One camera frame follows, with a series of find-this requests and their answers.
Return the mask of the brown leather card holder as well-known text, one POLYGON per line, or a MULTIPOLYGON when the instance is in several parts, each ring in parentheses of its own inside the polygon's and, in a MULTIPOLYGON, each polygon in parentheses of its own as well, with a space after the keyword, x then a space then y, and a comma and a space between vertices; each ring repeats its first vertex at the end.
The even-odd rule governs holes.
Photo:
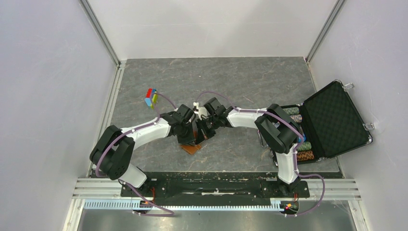
POLYGON ((205 142, 203 141, 202 143, 198 144, 198 145, 180 145, 180 147, 182 148, 182 150, 184 150, 186 153, 190 154, 190 155, 194 155, 196 152, 198 152, 199 150, 201 150, 203 148, 203 143, 205 142))

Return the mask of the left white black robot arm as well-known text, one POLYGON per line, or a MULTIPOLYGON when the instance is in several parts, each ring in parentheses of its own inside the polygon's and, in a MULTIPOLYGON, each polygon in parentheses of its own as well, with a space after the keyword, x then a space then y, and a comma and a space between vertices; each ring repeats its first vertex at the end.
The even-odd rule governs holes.
POLYGON ((195 118, 194 111, 182 104, 174 111, 159 114, 155 119, 137 126, 107 127, 89 157, 96 166, 96 176, 124 181, 132 185, 139 196, 146 196, 151 191, 151 183, 140 168, 131 164, 133 151, 169 136, 176 136, 182 145, 194 144, 192 122, 195 118))

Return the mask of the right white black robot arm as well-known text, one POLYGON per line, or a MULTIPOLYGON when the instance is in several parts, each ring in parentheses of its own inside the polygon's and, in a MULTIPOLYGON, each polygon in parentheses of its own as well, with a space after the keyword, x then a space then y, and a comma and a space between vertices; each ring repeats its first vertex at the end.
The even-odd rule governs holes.
POLYGON ((193 110, 198 116, 196 143, 210 139, 220 127, 257 129, 275 153, 279 193, 291 196, 297 191, 296 181, 300 175, 295 155, 305 139, 298 124, 279 105, 261 109, 226 108, 217 98, 212 98, 204 106, 194 102, 193 110))

